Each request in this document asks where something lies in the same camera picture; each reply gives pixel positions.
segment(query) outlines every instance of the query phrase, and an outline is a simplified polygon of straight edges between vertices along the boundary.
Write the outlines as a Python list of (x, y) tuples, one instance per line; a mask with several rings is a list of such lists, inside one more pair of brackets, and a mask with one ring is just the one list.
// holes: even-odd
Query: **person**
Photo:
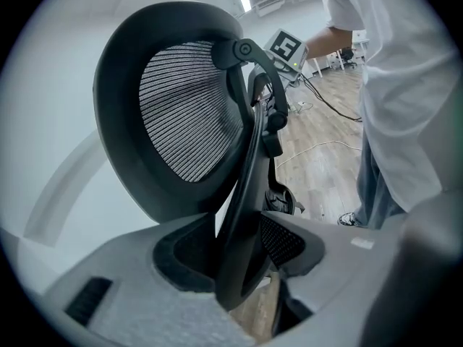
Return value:
[(327, 27), (306, 41), (308, 59), (370, 39), (360, 89), (361, 205), (338, 224), (381, 228), (438, 194), (441, 185), (417, 138), (460, 75), (458, 49), (424, 0), (323, 0)]

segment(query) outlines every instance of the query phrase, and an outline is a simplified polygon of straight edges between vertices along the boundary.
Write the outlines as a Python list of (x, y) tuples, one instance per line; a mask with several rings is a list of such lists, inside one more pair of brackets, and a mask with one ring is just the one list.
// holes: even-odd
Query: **white cable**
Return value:
[(312, 145), (309, 149), (303, 150), (302, 152), (299, 152), (299, 153), (293, 155), (290, 159), (287, 159), (284, 162), (281, 162), (279, 165), (277, 165), (277, 168), (280, 167), (281, 165), (284, 165), (286, 162), (289, 162), (291, 159), (296, 158), (298, 155), (301, 155), (301, 154), (303, 154), (305, 152), (308, 152), (309, 150), (312, 150), (314, 147), (317, 147), (317, 146), (323, 145), (323, 144), (329, 144), (330, 142), (337, 142), (339, 144), (346, 145), (350, 149), (355, 149), (355, 150), (362, 151), (362, 149), (360, 149), (359, 147), (351, 147), (350, 145), (347, 145), (345, 142), (340, 142), (338, 140), (331, 140), (329, 142), (319, 142), (318, 144)]

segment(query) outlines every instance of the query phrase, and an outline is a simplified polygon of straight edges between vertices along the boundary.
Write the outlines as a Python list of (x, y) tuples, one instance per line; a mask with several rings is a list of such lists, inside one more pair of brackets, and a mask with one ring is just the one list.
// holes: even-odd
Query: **white shirt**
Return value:
[(391, 196), (405, 211), (441, 190), (417, 142), (460, 75), (458, 50), (425, 0), (325, 0), (328, 26), (366, 29), (360, 89), (365, 133)]

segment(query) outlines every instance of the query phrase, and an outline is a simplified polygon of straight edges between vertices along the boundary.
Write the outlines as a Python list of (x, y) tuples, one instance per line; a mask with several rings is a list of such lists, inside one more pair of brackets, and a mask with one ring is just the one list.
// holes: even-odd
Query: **wooden floor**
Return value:
[[(358, 116), (361, 68), (346, 68), (345, 72), (329, 69), (323, 72), (323, 78), (316, 77), (310, 81), (340, 112)], [(290, 103), (304, 101), (313, 106), (310, 108), (311, 105), (307, 104), (300, 113), (290, 113), (288, 125), (280, 132), (284, 154), (276, 159), (276, 165), (319, 142), (338, 140), (361, 148), (361, 123), (338, 116), (317, 100), (304, 84), (289, 88), (286, 96)], [(282, 164), (277, 169), (277, 179), (287, 185), (305, 206), (303, 217), (336, 223), (342, 213), (352, 212), (360, 203), (355, 187), (359, 166), (360, 151), (331, 143), (319, 145)], [(278, 287), (278, 276), (273, 273), (269, 285), (254, 291), (243, 304), (230, 312), (258, 344), (271, 338)]]

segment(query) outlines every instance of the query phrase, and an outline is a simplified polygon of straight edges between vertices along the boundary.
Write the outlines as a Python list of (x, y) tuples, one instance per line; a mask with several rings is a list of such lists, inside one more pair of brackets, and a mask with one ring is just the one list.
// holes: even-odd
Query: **sneaker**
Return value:
[(360, 226), (353, 212), (345, 213), (340, 218), (338, 218), (338, 225), (344, 226)]

